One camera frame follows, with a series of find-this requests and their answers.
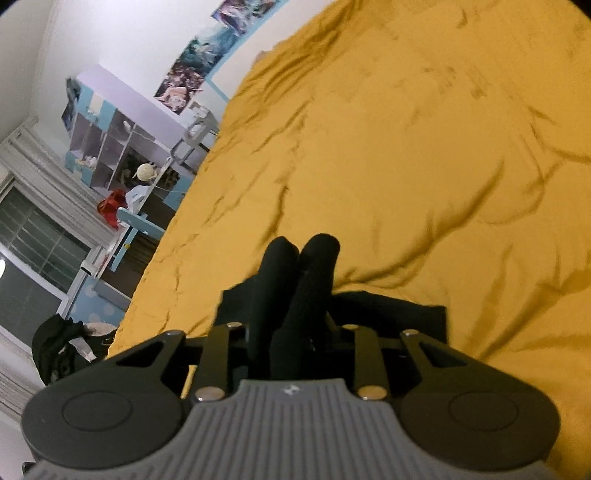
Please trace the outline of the black long-sleeve sweatshirt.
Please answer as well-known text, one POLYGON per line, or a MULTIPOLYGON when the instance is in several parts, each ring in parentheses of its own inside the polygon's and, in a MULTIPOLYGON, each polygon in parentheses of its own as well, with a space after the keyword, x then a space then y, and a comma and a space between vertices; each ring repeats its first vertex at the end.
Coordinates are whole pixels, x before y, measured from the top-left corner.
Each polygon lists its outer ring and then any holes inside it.
POLYGON ((342 339, 345 324, 394 338, 406 329, 446 343, 447 310, 391 297, 352 291, 334 293, 341 244, 318 234, 304 248, 287 238, 270 242, 259 270, 223 291, 216 325, 240 322, 249 328, 249 378, 315 380, 342 378, 355 356, 342 339))

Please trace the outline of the dark clothes pile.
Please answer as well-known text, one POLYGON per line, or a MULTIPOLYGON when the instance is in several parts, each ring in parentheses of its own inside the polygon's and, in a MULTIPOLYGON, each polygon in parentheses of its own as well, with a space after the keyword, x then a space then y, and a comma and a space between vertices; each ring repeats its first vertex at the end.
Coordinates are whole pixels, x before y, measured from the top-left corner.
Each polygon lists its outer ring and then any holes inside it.
POLYGON ((75 322, 53 315, 32 338, 32 358, 44 385, 50 385, 106 358, 117 327, 75 322))

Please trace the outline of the blue and white chair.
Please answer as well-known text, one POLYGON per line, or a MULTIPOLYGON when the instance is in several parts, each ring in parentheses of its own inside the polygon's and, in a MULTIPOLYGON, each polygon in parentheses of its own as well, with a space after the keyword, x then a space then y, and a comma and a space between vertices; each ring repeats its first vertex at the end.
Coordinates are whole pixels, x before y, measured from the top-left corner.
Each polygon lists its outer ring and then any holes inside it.
POLYGON ((125 230, 121 239, 117 241, 114 253, 107 264, 112 272, 118 269, 130 249, 132 241, 139 233, 156 241, 160 241, 164 235, 164 229, 149 221, 146 214, 136 214, 126 208, 119 207, 116 218, 125 227, 125 230))

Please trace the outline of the red bag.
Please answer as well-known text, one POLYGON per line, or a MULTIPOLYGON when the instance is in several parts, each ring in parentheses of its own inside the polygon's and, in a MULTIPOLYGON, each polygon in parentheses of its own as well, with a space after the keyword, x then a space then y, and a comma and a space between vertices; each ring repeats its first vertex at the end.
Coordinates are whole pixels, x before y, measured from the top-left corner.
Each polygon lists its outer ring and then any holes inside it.
POLYGON ((118 229, 117 211, 119 208, 126 208, 127 202, 125 199, 125 192, 121 189, 116 189, 101 200, 96 207, 97 213, 105 220, 107 225, 114 230, 118 229))

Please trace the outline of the cream round hat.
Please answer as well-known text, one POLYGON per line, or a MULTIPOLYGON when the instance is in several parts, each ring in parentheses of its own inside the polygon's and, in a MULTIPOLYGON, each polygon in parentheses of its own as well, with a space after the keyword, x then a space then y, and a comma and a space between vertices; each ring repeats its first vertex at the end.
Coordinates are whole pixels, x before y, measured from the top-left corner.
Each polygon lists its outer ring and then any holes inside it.
POLYGON ((149 182, 155 179, 158 175, 158 168, 151 163, 142 163, 139 165, 133 175, 134 179, 141 182, 149 182))

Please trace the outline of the window with grey curtain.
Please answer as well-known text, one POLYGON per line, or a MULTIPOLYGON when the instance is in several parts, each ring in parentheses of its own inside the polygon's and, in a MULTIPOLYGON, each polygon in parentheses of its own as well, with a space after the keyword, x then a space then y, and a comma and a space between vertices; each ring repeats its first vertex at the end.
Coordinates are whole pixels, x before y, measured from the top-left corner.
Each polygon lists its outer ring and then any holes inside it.
POLYGON ((98 194, 40 138, 35 120, 1 142, 1 413, 19 419, 41 387, 31 342, 50 316, 65 313, 81 266, 111 240, 98 194))

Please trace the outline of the grey metal trolley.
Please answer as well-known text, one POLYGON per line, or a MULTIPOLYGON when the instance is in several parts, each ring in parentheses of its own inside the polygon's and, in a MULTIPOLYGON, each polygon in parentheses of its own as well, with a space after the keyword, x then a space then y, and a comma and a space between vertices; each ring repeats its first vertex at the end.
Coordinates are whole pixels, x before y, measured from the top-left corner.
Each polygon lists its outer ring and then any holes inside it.
POLYGON ((207 108, 193 107, 194 119, 170 151, 171 159, 179 167, 197 174, 205 156, 211 151, 204 141, 218 135, 218 122, 207 108))

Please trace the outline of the desk with shelf unit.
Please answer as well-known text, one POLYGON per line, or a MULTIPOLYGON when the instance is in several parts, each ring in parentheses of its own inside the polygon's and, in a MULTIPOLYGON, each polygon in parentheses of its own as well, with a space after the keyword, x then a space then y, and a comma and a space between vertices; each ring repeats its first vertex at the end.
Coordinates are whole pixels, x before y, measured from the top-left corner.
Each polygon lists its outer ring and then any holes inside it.
POLYGON ((183 197, 178 181, 194 178, 171 159, 184 133, 182 125, 100 65, 69 82, 77 89, 73 103, 66 169, 98 195, 125 192, 127 208, 146 214, 161 228, 172 220, 183 197), (151 163, 158 175, 149 182, 133 178, 139 165, 151 163))

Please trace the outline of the mustard yellow quilt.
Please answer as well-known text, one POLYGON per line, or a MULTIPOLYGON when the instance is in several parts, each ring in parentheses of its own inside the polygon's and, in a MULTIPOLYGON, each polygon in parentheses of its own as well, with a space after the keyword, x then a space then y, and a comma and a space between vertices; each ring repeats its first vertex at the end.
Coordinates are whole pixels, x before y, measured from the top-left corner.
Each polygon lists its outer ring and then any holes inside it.
POLYGON ((590 21, 569 1, 338 1, 254 64, 111 354, 204 335, 276 237, 335 291, 443 305, 453 347, 538 387, 590 473, 590 21))

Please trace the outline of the anime poster strip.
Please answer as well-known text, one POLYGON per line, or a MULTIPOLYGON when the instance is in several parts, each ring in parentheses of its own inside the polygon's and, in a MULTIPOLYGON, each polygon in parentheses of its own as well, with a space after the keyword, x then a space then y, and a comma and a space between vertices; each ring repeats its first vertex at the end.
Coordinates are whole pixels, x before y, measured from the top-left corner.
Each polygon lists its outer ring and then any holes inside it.
POLYGON ((201 29, 181 51, 154 94, 179 115, 232 50, 270 17, 281 1, 221 1, 211 25, 201 29))

